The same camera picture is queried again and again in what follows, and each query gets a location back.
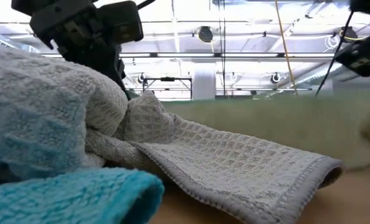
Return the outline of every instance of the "blue towel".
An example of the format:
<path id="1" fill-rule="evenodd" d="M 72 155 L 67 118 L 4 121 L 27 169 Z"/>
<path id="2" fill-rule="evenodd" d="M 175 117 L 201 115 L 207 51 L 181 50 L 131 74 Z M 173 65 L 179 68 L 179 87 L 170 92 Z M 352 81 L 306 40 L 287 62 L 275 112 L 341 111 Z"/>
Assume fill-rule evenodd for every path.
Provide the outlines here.
<path id="1" fill-rule="evenodd" d="M 118 168 L 4 184 L 0 223 L 147 223 L 163 191 L 157 177 Z"/>

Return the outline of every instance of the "table surface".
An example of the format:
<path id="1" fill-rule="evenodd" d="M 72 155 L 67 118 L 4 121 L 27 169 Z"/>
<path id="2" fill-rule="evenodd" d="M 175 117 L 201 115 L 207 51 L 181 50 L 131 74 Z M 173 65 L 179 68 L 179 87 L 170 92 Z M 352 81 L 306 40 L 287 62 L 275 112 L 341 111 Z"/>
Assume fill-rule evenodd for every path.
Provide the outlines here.
<path id="1" fill-rule="evenodd" d="M 163 202 L 151 224 L 237 224 L 230 215 L 167 186 Z M 370 224 L 370 167 L 347 173 L 319 190 L 305 207 L 297 224 Z"/>

